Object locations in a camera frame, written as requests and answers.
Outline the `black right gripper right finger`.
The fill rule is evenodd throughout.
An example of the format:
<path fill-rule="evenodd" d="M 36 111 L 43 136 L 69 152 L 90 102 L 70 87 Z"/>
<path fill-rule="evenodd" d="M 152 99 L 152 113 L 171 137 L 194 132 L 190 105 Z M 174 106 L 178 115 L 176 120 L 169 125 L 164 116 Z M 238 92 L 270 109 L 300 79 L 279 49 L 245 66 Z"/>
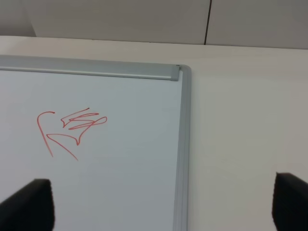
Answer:
<path fill-rule="evenodd" d="M 291 173 L 277 173 L 272 218 L 278 231 L 308 229 L 308 183 Z"/>

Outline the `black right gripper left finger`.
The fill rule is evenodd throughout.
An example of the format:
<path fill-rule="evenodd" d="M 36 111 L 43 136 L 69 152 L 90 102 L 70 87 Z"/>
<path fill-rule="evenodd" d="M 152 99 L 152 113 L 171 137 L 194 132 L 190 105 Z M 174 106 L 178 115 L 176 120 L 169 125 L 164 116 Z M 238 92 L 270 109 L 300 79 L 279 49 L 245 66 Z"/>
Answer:
<path fill-rule="evenodd" d="M 55 209 L 51 181 L 35 179 L 0 204 L 2 231 L 52 231 Z"/>

